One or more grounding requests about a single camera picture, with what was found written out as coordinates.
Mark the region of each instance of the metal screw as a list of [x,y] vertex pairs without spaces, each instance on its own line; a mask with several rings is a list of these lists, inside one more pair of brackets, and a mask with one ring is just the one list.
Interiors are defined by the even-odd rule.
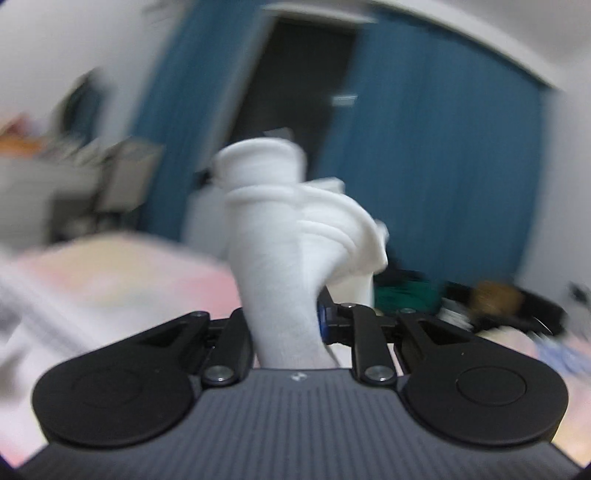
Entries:
[[205,378],[211,382],[225,382],[234,375],[234,370],[225,365],[214,365],[205,370]]
[[386,382],[394,377],[394,370],[384,365],[374,365],[365,371],[365,376],[375,382]]

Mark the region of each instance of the gray ribbed surface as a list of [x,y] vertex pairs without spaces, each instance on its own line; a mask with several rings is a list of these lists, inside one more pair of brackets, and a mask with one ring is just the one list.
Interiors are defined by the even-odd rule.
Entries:
[[51,445],[30,480],[561,480],[578,468],[549,444],[484,452],[446,443],[392,391],[341,371],[255,370],[208,391],[180,425],[144,445],[86,452]]

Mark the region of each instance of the white cloth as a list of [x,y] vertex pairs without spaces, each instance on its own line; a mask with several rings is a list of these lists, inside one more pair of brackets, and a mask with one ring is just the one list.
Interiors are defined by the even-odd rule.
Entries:
[[262,367],[334,368],[316,298],[331,278],[384,268],[384,230],[338,193],[338,179],[302,184],[303,151],[245,140],[215,159],[226,192],[229,261]]

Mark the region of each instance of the white wall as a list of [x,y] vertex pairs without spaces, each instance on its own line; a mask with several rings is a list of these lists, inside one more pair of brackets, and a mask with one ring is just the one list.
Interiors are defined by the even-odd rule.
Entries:
[[74,80],[103,67],[113,86],[100,132],[121,139],[180,9],[152,0],[6,0],[0,6],[0,118],[47,119]]
[[569,300],[570,281],[591,287],[591,46],[565,66],[564,91],[552,102],[547,168],[519,283],[589,314]]

